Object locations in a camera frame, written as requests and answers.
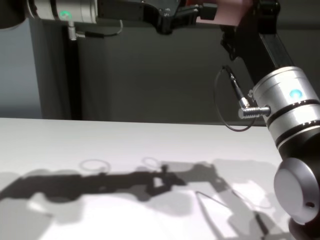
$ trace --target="green indicator light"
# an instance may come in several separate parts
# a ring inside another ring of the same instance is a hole
[[[72,19],[72,15],[69,11],[61,11],[59,15],[60,15],[60,18],[62,18],[64,20],[71,20]]]

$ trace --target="gray wall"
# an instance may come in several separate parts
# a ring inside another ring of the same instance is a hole
[[[297,66],[302,67],[320,94],[320,17],[317,0],[282,0],[279,35]],[[79,30],[112,33],[108,27],[81,25]],[[60,27],[33,21],[31,31],[45,118],[68,118],[65,63]],[[122,34],[80,39],[79,56],[86,120],[213,123],[213,79],[221,65],[230,64],[245,92],[252,87],[244,63],[231,63],[220,46],[221,31],[213,26],[176,30],[158,35],[151,27],[126,22]],[[218,88],[225,118],[236,124],[237,101],[226,76]]]
[[[41,118],[29,21],[0,31],[0,118]]]
[[[279,35],[320,94],[320,31],[280,30]],[[244,63],[229,61],[221,36],[219,29],[180,29],[160,36],[152,28],[128,27],[104,41],[81,40],[86,119],[218,123],[212,91],[221,66],[232,66],[245,92],[253,86]],[[225,118],[237,122],[238,104],[226,76],[218,99]]]

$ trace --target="cable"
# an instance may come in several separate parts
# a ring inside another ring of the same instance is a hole
[[[124,30],[124,22],[122,20],[120,20],[119,22],[120,22],[120,29],[115,33],[105,34],[104,37],[113,37],[122,33],[122,31]]]
[[[110,34],[103,34],[98,32],[91,32],[91,31],[85,31],[85,32],[77,32],[77,37],[79,38],[98,38],[98,39],[104,39],[108,37],[115,37],[122,33],[124,30],[124,23],[122,20],[119,20],[120,22],[120,29],[115,33]]]
[[[219,119],[221,120],[221,122],[223,122],[223,124],[230,130],[234,131],[234,132],[238,132],[238,133],[241,133],[241,132],[245,132],[247,130],[249,130],[256,122],[256,119],[254,118],[252,120],[252,122],[249,124],[249,126],[243,128],[243,129],[236,129],[236,128],[233,128],[232,126],[230,126],[223,118],[221,112],[220,112],[220,109],[219,109],[219,106],[218,106],[218,103],[217,103],[217,94],[216,94],[216,89],[218,88],[218,82],[219,82],[219,78],[222,74],[222,72],[226,70],[225,67],[222,67],[221,70],[217,73],[216,77],[215,77],[215,80],[214,80],[214,83],[213,83],[213,100],[214,100],[214,106],[215,106],[215,110],[216,110],[216,113],[218,114],[218,117]]]

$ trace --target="pink component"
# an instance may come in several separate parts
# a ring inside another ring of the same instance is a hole
[[[205,0],[204,2],[218,5],[215,19],[211,21],[198,18],[197,23],[238,26],[252,6],[253,0]]]

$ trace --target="table surface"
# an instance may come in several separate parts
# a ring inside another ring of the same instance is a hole
[[[0,118],[0,239],[289,240],[280,162],[265,127]]]

